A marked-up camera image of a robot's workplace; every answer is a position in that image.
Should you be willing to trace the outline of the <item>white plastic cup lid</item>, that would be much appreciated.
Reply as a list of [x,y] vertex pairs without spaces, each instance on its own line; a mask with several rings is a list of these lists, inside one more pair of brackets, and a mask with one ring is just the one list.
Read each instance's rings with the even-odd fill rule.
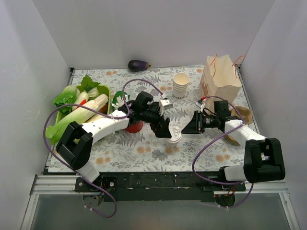
[[170,134],[171,134],[171,138],[169,138],[168,140],[170,142],[179,142],[182,139],[182,134],[181,134],[181,129],[177,126],[172,126],[169,128]]

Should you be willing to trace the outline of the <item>white paper coffee cup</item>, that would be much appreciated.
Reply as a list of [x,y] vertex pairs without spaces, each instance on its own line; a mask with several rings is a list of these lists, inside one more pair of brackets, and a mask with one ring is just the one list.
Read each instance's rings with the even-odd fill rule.
[[178,145],[178,143],[182,140],[182,135],[174,135],[172,138],[166,138],[165,144],[168,148],[174,148]]

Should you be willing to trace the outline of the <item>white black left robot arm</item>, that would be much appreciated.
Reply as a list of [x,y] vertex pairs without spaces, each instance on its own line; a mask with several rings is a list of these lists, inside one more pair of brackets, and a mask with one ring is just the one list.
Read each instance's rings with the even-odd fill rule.
[[82,176],[90,191],[96,192],[102,186],[99,171],[90,161],[92,145],[116,131],[124,130],[140,121],[148,123],[157,138],[171,138],[169,118],[164,118],[165,110],[172,103],[163,97],[159,102],[147,92],[141,92],[135,100],[123,104],[109,116],[88,122],[68,124],[56,146],[57,153]]

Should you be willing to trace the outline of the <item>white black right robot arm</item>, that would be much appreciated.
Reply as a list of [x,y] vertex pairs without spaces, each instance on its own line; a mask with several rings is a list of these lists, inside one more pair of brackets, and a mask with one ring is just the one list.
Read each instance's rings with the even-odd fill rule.
[[245,125],[244,118],[231,115],[227,100],[215,101],[214,112],[205,107],[205,98],[196,102],[199,107],[193,118],[181,131],[182,134],[201,134],[207,128],[217,128],[223,136],[230,136],[244,149],[241,165],[219,169],[217,180],[201,176],[201,179],[218,184],[222,190],[248,181],[250,183],[279,181],[285,178],[285,167],[280,141],[258,134]]

